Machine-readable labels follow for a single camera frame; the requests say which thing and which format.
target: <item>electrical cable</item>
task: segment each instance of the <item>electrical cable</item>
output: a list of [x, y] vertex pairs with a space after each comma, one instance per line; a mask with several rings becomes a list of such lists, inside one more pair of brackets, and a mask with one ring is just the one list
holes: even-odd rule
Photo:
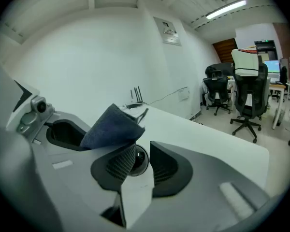
[[180, 89], [174, 91], [173, 93], [164, 96], [163, 98], [161, 98], [161, 99], [159, 99], [159, 100], [153, 101], [152, 103], [155, 103], [155, 102], [161, 101], [161, 100], [163, 100], [164, 98], [168, 97], [169, 95], [173, 95], [173, 94], [175, 94], [177, 91], [180, 91], [181, 89], [184, 89], [184, 88], [187, 88], [187, 87], [182, 87], [182, 88], [180, 88]]

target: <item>black slot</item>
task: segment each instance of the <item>black slot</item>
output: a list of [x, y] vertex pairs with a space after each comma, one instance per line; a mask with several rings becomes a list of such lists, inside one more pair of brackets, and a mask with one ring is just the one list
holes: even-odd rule
[[46, 138], [51, 144], [76, 151], [88, 150], [80, 147], [86, 132], [72, 121], [62, 119], [46, 125], [49, 126]]

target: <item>blue cloth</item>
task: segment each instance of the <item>blue cloth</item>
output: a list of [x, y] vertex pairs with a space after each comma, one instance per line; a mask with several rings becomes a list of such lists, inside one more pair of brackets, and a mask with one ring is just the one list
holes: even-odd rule
[[122, 112], [115, 104], [110, 105], [93, 127], [85, 134], [80, 146], [95, 149], [110, 145], [130, 143], [144, 133], [138, 123], [146, 115], [148, 108], [135, 118]]

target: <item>tiled floor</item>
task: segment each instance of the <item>tiled floor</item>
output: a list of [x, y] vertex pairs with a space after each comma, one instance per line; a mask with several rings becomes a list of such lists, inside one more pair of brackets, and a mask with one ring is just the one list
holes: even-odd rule
[[[255, 118], [253, 121], [261, 124], [262, 130], [258, 131], [254, 127], [258, 137], [257, 144], [268, 149], [270, 153], [269, 170], [266, 182], [265, 191], [270, 196], [281, 194], [290, 183], [290, 146], [288, 140], [290, 139], [290, 101], [283, 103], [285, 109], [285, 117], [280, 126], [272, 129], [275, 109], [278, 107], [276, 98], [270, 101], [270, 110], [265, 114], [262, 121]], [[230, 124], [231, 118], [236, 118], [239, 114], [235, 110], [228, 114], [228, 111], [219, 109], [217, 116], [214, 116], [215, 108], [210, 108], [208, 111], [206, 107], [202, 106], [202, 114], [195, 122], [202, 123], [216, 130], [223, 131], [228, 134], [240, 126], [239, 123], [234, 122]], [[235, 135], [243, 140], [249, 142], [253, 141], [253, 135], [248, 128], [243, 128]]]

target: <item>white ceiling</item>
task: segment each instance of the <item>white ceiling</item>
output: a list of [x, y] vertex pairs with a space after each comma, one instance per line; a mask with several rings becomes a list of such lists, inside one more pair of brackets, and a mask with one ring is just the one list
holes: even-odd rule
[[[198, 30], [209, 23], [205, 14], [225, 5], [221, 0], [153, 0], [173, 10], [179, 18]], [[134, 7], [137, 0], [16, 0], [1, 16], [0, 24], [9, 34], [24, 41], [36, 30], [64, 15], [102, 7]], [[247, 0], [242, 9], [273, 5], [271, 0]]]

